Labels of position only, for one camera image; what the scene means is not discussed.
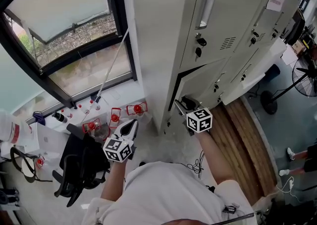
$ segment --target bottle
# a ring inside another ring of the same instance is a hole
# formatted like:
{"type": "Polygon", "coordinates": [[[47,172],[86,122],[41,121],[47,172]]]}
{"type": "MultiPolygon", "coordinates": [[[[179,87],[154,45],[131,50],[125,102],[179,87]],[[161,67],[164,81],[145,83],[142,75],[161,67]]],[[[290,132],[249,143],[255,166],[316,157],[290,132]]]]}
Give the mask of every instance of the bottle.
{"type": "Polygon", "coordinates": [[[63,123],[67,122],[67,118],[64,115],[62,115],[61,113],[53,112],[52,117],[55,117],[60,122],[63,122],[63,123]]]}
{"type": "Polygon", "coordinates": [[[93,100],[90,100],[90,103],[93,105],[93,108],[97,111],[100,110],[100,105],[94,102],[93,100]]]}
{"type": "Polygon", "coordinates": [[[33,139],[32,128],[19,118],[0,110],[0,140],[27,145],[33,139]]]}
{"type": "Polygon", "coordinates": [[[85,114],[89,113],[89,110],[87,108],[82,107],[81,104],[78,105],[78,108],[85,114]]]}
{"type": "Polygon", "coordinates": [[[62,112],[63,115],[65,115],[68,118],[72,118],[73,114],[71,113],[71,111],[69,109],[62,109],[60,112],[62,112]]]}

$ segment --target shoe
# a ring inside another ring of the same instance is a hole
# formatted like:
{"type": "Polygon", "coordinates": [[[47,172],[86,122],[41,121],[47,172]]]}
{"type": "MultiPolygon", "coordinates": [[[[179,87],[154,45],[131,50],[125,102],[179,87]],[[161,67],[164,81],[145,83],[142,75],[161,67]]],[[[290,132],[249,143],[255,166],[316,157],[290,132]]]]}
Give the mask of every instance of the shoe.
{"type": "Polygon", "coordinates": [[[295,160],[294,158],[295,153],[290,148],[287,148],[287,154],[289,159],[291,159],[292,161],[295,160]]]}
{"type": "Polygon", "coordinates": [[[289,169],[281,169],[278,174],[279,174],[279,176],[288,175],[289,169]]]}

